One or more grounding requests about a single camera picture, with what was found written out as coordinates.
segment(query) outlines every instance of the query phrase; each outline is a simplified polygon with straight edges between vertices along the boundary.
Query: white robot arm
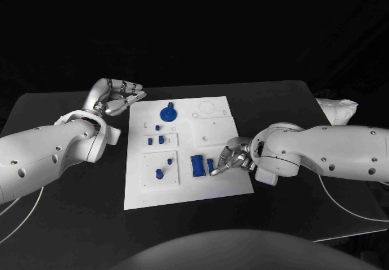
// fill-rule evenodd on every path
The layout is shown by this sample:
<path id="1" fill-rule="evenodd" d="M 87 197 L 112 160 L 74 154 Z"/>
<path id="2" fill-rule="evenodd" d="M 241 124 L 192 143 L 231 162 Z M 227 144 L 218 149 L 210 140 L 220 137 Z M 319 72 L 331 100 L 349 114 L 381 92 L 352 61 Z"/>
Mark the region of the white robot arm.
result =
<path id="1" fill-rule="evenodd" d="M 61 116 L 54 125 L 0 138 L 0 204 L 35 191 L 71 165 L 99 160 L 120 133 L 106 125 L 102 114 L 119 115 L 143 97 L 139 84 L 99 79 L 81 110 Z"/>
<path id="2" fill-rule="evenodd" d="M 302 165 L 316 174 L 389 182 L 389 130 L 358 126 L 318 126 L 303 130 L 289 123 L 270 125 L 251 140 L 233 138 L 220 154 L 214 176 L 228 168 L 249 172 L 269 185 L 277 176 L 298 174 Z"/>

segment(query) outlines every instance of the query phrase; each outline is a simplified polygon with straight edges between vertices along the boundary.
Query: white cloth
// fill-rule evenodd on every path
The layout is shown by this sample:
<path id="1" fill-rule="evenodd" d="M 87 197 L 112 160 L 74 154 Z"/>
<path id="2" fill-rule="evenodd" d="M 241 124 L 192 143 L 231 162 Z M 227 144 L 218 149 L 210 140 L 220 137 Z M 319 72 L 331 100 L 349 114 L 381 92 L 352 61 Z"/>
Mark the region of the white cloth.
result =
<path id="1" fill-rule="evenodd" d="M 316 98 L 318 105 L 331 125 L 347 125 L 357 111 L 357 103 L 351 100 L 328 100 Z"/>

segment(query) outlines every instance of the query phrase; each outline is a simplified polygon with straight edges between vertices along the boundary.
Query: blue cylinder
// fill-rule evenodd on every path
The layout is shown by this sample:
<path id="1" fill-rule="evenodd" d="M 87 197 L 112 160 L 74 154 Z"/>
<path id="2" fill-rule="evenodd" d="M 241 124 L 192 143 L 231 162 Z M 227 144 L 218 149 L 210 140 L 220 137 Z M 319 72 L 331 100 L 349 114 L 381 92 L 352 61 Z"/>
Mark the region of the blue cylinder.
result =
<path id="1" fill-rule="evenodd" d="M 207 159 L 205 163 L 208 164 L 208 174 L 210 174 L 213 171 L 213 159 Z"/>
<path id="2" fill-rule="evenodd" d="M 155 173 L 156 173 L 156 178 L 162 179 L 162 177 L 164 177 L 162 170 L 156 169 Z"/>
<path id="3" fill-rule="evenodd" d="M 172 109 L 174 105 L 171 102 L 168 102 L 166 108 L 164 108 L 159 111 L 159 118 L 164 122 L 171 122 L 174 121 L 175 117 L 177 117 L 177 112 Z"/>
<path id="4" fill-rule="evenodd" d="M 204 176 L 202 156 L 191 156 L 192 177 Z"/>

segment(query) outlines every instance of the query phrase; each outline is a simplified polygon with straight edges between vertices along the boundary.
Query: white cable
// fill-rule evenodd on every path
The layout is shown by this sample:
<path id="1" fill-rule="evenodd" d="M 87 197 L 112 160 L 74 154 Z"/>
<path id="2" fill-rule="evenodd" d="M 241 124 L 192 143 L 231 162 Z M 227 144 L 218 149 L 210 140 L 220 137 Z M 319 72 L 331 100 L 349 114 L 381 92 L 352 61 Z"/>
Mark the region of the white cable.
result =
<path id="1" fill-rule="evenodd" d="M 325 191 L 325 193 L 326 193 L 329 199 L 332 200 L 332 202 L 336 204 L 336 206 L 338 206 L 345 212 L 348 212 L 351 215 L 354 215 L 354 216 L 358 217 L 358 218 L 367 219 L 368 221 L 389 222 L 389 220 L 385 220 L 385 219 L 365 218 L 365 217 L 362 217 L 362 216 L 354 214 L 351 211 L 348 211 L 348 210 L 338 204 L 338 202 L 334 200 L 334 198 L 331 197 L 331 195 L 329 195 L 329 193 L 328 193 L 328 191 L 326 191 L 326 189 L 325 189 L 325 186 L 323 186 L 323 183 L 322 183 L 319 174 L 318 174 L 318 179 L 319 179 L 319 182 L 321 182 L 323 191 Z"/>
<path id="2" fill-rule="evenodd" d="M 19 198 L 17 198 L 17 199 L 14 200 L 14 202 L 8 205 L 8 207 L 2 210 L 2 212 L 0 213 L 0 216 L 8 211 L 8 209 L 12 207 L 14 203 L 17 203 L 18 199 L 19 199 Z"/>
<path id="3" fill-rule="evenodd" d="M 21 225 L 22 225 L 22 223 L 25 222 L 27 218 L 30 217 L 30 214 L 31 214 L 32 211 L 34 211 L 34 208 L 35 208 L 35 205 L 37 205 L 37 202 L 38 202 L 38 199 L 40 199 L 41 192 L 43 192 L 43 187 L 41 187 L 41 189 L 40 189 L 38 197 L 37 197 L 37 199 L 35 199 L 34 206 L 31 207 L 31 210 L 30 210 L 28 215 L 25 216 L 24 220 L 21 221 L 19 225 L 15 227 L 15 229 L 12 230 L 12 232 L 8 234 L 8 236 L 0 241 L 0 244 L 1 244 L 1 243 L 8 239 L 8 237 L 14 234 L 14 232 L 18 230 L 18 228 L 19 228 Z"/>

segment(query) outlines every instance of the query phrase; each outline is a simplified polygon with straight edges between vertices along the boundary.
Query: white board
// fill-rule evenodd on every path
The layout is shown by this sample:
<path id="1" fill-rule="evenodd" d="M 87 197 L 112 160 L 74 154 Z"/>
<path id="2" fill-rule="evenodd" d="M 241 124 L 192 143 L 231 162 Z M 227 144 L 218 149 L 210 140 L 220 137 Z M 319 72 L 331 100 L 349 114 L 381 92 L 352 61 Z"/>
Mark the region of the white board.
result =
<path id="1" fill-rule="evenodd" d="M 177 118 L 159 119 L 172 102 Z M 237 137 L 226 97 L 139 101 L 129 108 L 123 209 L 182 203 L 253 193 L 247 172 L 230 169 L 208 175 L 207 159 L 217 165 L 227 140 Z M 192 177 L 191 160 L 202 156 L 205 176 Z M 155 169 L 164 174 L 156 179 Z"/>

